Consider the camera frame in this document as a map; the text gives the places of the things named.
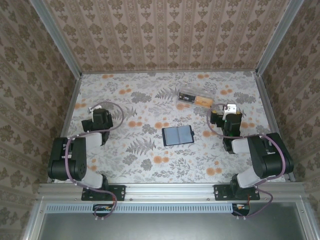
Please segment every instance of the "aluminum frame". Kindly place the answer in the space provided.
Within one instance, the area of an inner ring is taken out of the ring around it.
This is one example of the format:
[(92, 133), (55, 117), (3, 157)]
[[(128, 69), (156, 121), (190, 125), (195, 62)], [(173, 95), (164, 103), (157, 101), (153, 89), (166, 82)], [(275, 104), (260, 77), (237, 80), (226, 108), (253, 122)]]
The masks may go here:
[(72, 49), (68, 47), (68, 44), (66, 43), (64, 37), (62, 36), (62, 33), (59, 31), (45, 3), (42, 0), (30, 0), (30, 2), (33, 5), (37, 14), (39, 15), (41, 21), (43, 22), (46, 30), (49, 32), (55, 45), (59, 49), (66, 64), (69, 66), (75, 79), (79, 80), (81, 78), (81, 66), (75, 59)]
[[(244, 203), (246, 201), (216, 201), (214, 185), (223, 183), (128, 183), (126, 204), (203, 204)], [(296, 203), (304, 233), (308, 240), (320, 239), (319, 228), (310, 207), (302, 182), (267, 182), (259, 186), (273, 195), (275, 203)], [(42, 228), (45, 209), (50, 203), (95, 203), (109, 204), (110, 201), (81, 201), (82, 188), (72, 183), (44, 183), (38, 190), (36, 203), (25, 232), (24, 240), (37, 240)], [(260, 193), (258, 203), (266, 203), (270, 196)]]
[(276, 27), (256, 67), (256, 70), (260, 75), (262, 75), (266, 70), (271, 58), (273, 57), (281, 41), (285, 37), (285, 34), (287, 33), (288, 28), (293, 22), (303, 2), (304, 0), (293, 0), (288, 3), (288, 6), (282, 18), (278, 26)]
[(66, 112), (64, 123), (63, 123), (63, 127), (62, 127), (62, 130), (61, 130), (61, 134), (60, 134), (61, 138), (67, 137), (67, 135), (68, 135), (68, 130), (69, 130), (69, 127), (70, 127), (72, 114), (73, 114), (75, 106), (76, 106), (77, 97), (78, 97), (78, 94), (79, 94), (79, 91), (80, 91), (80, 87), (81, 87), (81, 82), (82, 82), (81, 78), (76, 80), (76, 82), (75, 82), (73, 93), (72, 93), (72, 97), (71, 97), (70, 104), (69, 104), (69, 107), (68, 107), (68, 111)]
[[(254, 79), (255, 79), (256, 86), (258, 88), (258, 91), (259, 91), (259, 94), (261, 97), (261, 102), (262, 102), (262, 105), (264, 108), (266, 119), (267, 119), (268, 124), (270, 126), (270, 130), (273, 133), (278, 133), (281, 136), (281, 133), (279, 131), (278, 124), (276, 121), (276, 117), (275, 117), (274, 111), (272, 110), (272, 106), (271, 106), (271, 103), (270, 103), (270, 100), (268, 97), (268, 93), (267, 93), (267, 90), (266, 90), (266, 87), (264, 84), (264, 80), (263, 80), (261, 74), (257, 74), (257, 73), (254, 75)], [(288, 177), (291, 182), (296, 181), (293, 172), (290, 172), (288, 174)]]

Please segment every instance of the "patterned wallpaper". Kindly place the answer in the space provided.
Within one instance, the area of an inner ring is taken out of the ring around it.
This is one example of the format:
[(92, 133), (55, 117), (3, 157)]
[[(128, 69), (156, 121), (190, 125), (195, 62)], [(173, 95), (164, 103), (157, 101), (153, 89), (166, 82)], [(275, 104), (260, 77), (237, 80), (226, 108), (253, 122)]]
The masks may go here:
[(75, 79), (28, 0), (0, 1), (0, 239), (19, 239)]
[(295, 177), (320, 218), (320, 1), (304, 1), (263, 79)]
[(289, 0), (44, 0), (83, 72), (254, 69)]

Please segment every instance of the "floral tablecloth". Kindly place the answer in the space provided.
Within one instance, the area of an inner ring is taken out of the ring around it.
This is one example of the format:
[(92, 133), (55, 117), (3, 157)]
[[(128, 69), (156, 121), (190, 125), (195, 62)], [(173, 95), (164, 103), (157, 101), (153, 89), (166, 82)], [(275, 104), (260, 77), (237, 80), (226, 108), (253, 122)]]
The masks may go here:
[[(88, 107), (98, 102), (119, 104), (125, 116), (104, 146), (87, 151), (88, 168), (105, 174), (110, 183), (229, 182), (246, 170), (251, 165), (249, 154), (225, 152), (222, 139), (209, 130), (205, 114), (177, 107), (182, 83), (205, 87), (215, 103), (235, 102), (243, 113), (241, 135), (270, 132), (249, 71), (85, 74), (68, 135), (83, 132), (81, 121), (91, 117)], [(121, 119), (119, 109), (103, 107), (111, 112), (116, 126)], [(165, 147), (162, 128), (183, 125), (191, 125), (194, 143)]]

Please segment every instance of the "black mounting bracket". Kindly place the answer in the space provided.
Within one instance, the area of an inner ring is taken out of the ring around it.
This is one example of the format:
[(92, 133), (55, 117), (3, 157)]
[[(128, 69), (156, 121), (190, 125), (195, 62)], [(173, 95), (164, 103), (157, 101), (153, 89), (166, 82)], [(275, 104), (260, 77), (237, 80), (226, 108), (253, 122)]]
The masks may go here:
[[(107, 191), (114, 193), (118, 202), (125, 200), (126, 186), (125, 185), (109, 185)], [(107, 193), (101, 193), (84, 188), (82, 190), (82, 201), (112, 201), (113, 197)]]
[(213, 185), (214, 198), (216, 201), (248, 201), (260, 200), (259, 191), (255, 187), (241, 188), (238, 184), (237, 175), (234, 175), (230, 184)]
[(231, 189), (230, 184), (213, 185), (214, 198), (216, 201), (247, 201), (260, 200), (259, 192), (256, 193), (254, 187), (243, 188), (241, 194), (235, 195)]

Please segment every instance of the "purple cable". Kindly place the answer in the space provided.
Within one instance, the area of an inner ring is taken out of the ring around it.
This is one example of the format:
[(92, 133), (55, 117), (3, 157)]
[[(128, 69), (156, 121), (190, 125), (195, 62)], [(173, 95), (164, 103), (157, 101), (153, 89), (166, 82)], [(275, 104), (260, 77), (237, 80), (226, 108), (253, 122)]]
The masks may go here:
[(108, 218), (108, 217), (110, 217), (110, 215), (113, 213), (113, 211), (114, 211), (114, 210), (116, 209), (116, 207), (117, 207), (117, 202), (118, 202), (118, 200), (117, 200), (116, 195), (115, 195), (113, 192), (111, 192), (111, 191), (99, 190), (99, 189), (96, 189), (96, 188), (87, 186), (87, 185), (85, 185), (85, 184), (83, 184), (83, 183), (81, 183), (81, 182), (79, 182), (79, 181), (74, 180), (74, 179), (72, 178), (71, 174), (70, 174), (69, 164), (68, 164), (68, 161), (69, 161), (69, 159), (68, 159), (69, 147), (70, 147), (71, 141), (72, 141), (73, 139), (78, 138), (78, 137), (82, 137), (82, 136), (85, 136), (85, 135), (88, 135), (88, 134), (110, 132), (110, 131), (113, 131), (113, 130), (116, 130), (117, 128), (119, 128), (119, 127), (122, 125), (122, 123), (124, 122), (124, 120), (125, 120), (125, 113), (124, 113), (124, 110), (123, 110), (118, 104), (116, 104), (116, 103), (114, 103), (114, 102), (111, 102), (111, 101), (102, 101), (102, 102), (99, 102), (99, 103), (97, 103), (96, 105), (94, 105), (92, 108), (95, 108), (96, 106), (101, 105), (101, 104), (112, 104), (112, 105), (117, 106), (117, 107), (120, 109), (121, 114), (122, 114), (121, 122), (119, 123), (118, 126), (115, 126), (115, 127), (113, 127), (113, 128), (110, 128), (110, 129), (96, 130), (96, 131), (90, 131), (90, 132), (83, 132), (83, 133), (80, 133), (80, 134), (71, 136), (71, 137), (68, 139), (68, 141), (67, 141), (67, 143), (66, 143), (66, 146), (65, 146), (65, 155), (64, 155), (65, 162), (64, 162), (64, 164), (65, 164), (66, 175), (68, 176), (69, 180), (70, 180), (72, 183), (74, 183), (76, 186), (79, 186), (79, 187), (82, 187), (82, 188), (85, 188), (85, 189), (90, 189), (90, 190), (95, 191), (95, 192), (97, 192), (97, 193), (110, 194), (110, 195), (114, 198), (113, 208), (112, 208), (111, 211), (108, 213), (108, 215), (105, 216), (105, 218)]
[(254, 212), (254, 213), (252, 213), (252, 214), (250, 214), (250, 215), (247, 215), (247, 216), (243, 216), (240, 212), (233, 210), (234, 213), (238, 214), (240, 217), (243, 217), (243, 218), (251, 218), (251, 217), (259, 214), (260, 212), (262, 212), (266, 207), (268, 207), (268, 206), (271, 204), (271, 202), (272, 202), (273, 199), (274, 199), (274, 196), (272, 196), (272, 194), (271, 194), (270, 192), (267, 192), (267, 191), (265, 191), (265, 190), (262, 190), (262, 189), (258, 188), (257, 186), (256, 186), (255, 189), (257, 189), (258, 191), (260, 191), (260, 192), (262, 192), (262, 193), (267, 194), (267, 195), (270, 196), (270, 200), (266, 203), (266, 205), (264, 205), (264, 206), (263, 206), (262, 208), (260, 208), (258, 211)]
[(275, 146), (275, 148), (277, 149), (277, 151), (279, 152), (280, 157), (281, 157), (282, 169), (281, 169), (281, 172), (279, 173), (279, 175), (267, 177), (266, 179), (263, 179), (263, 180), (259, 181), (258, 183), (256, 183), (256, 184), (254, 185), (255, 188), (256, 188), (258, 191), (269, 195), (271, 198), (270, 198), (270, 200), (268, 201), (268, 203), (267, 203), (265, 206), (263, 206), (260, 210), (256, 211), (255, 213), (252, 213), (252, 214), (250, 214), (250, 215), (243, 216), (244, 218), (250, 218), (250, 217), (253, 217), (253, 216), (257, 215), (258, 213), (260, 213), (262, 210), (264, 210), (266, 207), (268, 207), (268, 206), (271, 204), (271, 202), (273, 201), (274, 196), (272, 196), (272, 194), (269, 193), (269, 192), (267, 192), (267, 191), (264, 191), (264, 190), (259, 189), (258, 186), (259, 186), (260, 184), (265, 183), (265, 182), (268, 181), (268, 180), (273, 180), (273, 179), (280, 178), (280, 177), (285, 173), (285, 171), (286, 171), (286, 159), (285, 159), (285, 156), (284, 156), (283, 152), (281, 151), (280, 147), (277, 145), (277, 143), (276, 143), (274, 140), (272, 140), (270, 137), (268, 137), (267, 135), (264, 135), (264, 134), (260, 134), (260, 133), (259, 133), (259, 134), (253, 134), (253, 135), (248, 135), (248, 136), (224, 136), (224, 135), (221, 135), (221, 134), (217, 133), (215, 130), (213, 130), (213, 128), (212, 128), (211, 125), (210, 125), (209, 116), (211, 115), (211, 112), (212, 112), (212, 110), (213, 110), (215, 107), (221, 106), (221, 105), (224, 106), (224, 107), (226, 106), (226, 104), (217, 103), (217, 104), (212, 105), (211, 108), (207, 111), (207, 114), (206, 114), (206, 123), (207, 123), (209, 129), (210, 129), (212, 132), (214, 132), (216, 135), (218, 135), (218, 136), (220, 136), (220, 137), (222, 137), (222, 138), (226, 138), (226, 139), (244, 139), (244, 138), (253, 137), (253, 136), (261, 136), (261, 137), (267, 139), (268, 141), (270, 141), (270, 142)]
[(111, 212), (108, 212), (105, 216), (97, 216), (97, 211), (98, 209), (102, 209), (104, 208), (105, 205), (99, 205), (99, 206), (96, 206), (94, 208), (94, 212), (93, 212), (93, 215), (95, 216), (95, 220), (97, 220), (98, 218), (101, 218), (102, 220), (104, 220), (104, 218), (108, 218), (108, 215), (111, 213)]

